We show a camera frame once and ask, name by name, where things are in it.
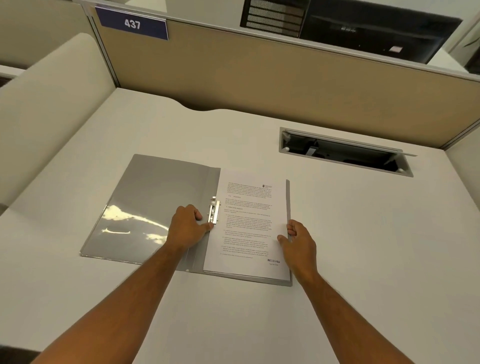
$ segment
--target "hand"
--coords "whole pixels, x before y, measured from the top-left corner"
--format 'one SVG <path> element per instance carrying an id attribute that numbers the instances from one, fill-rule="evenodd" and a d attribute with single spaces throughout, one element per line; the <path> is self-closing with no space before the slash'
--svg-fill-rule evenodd
<path id="1" fill-rule="evenodd" d="M 282 246 L 285 262 L 302 284 L 318 274 L 317 245 L 308 230 L 298 221 L 289 220 L 287 230 L 292 236 L 291 242 L 283 235 L 278 235 L 277 239 Z"/>
<path id="2" fill-rule="evenodd" d="M 201 219 L 202 214 L 195 206 L 179 206 L 172 217 L 164 246 L 180 249 L 184 252 L 197 244 L 205 233 L 213 229 L 214 226 L 211 222 L 199 225 L 196 220 Z"/>

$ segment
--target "person's left arm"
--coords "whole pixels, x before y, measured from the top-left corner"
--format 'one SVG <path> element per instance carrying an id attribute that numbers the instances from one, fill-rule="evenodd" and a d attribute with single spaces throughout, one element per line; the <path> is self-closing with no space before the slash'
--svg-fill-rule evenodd
<path id="1" fill-rule="evenodd" d="M 51 343 L 33 364 L 133 362 L 183 253 L 213 228 L 199 225 L 192 205 L 180 206 L 167 241 L 102 302 Z"/>

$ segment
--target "blue sign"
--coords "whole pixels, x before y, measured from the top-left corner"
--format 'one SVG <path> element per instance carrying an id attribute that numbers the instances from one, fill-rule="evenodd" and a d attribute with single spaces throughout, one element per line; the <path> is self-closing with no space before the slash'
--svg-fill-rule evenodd
<path id="1" fill-rule="evenodd" d="M 95 10 L 103 26 L 168 40 L 167 21 L 164 19 L 99 7 Z"/>

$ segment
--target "gray file folder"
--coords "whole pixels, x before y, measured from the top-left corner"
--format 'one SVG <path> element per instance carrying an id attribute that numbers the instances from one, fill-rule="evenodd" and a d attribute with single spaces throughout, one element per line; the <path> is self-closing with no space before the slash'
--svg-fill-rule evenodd
<path id="1" fill-rule="evenodd" d="M 159 157 L 133 155 L 80 255 L 141 264 L 161 248 L 178 206 L 196 206 L 206 222 L 216 196 L 220 168 Z M 286 180 L 287 219 L 290 185 Z M 209 233 L 182 257 L 177 270 L 255 282 L 292 285 L 290 280 L 204 272 Z"/>

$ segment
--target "forearm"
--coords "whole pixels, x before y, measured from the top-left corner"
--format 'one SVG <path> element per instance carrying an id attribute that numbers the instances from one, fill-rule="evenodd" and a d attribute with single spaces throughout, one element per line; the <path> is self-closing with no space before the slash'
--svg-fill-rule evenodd
<path id="1" fill-rule="evenodd" d="M 340 364 L 411 364 L 319 274 L 300 282 Z"/>
<path id="2" fill-rule="evenodd" d="M 159 249 L 34 363 L 131 363 L 182 253 L 169 246 Z"/>

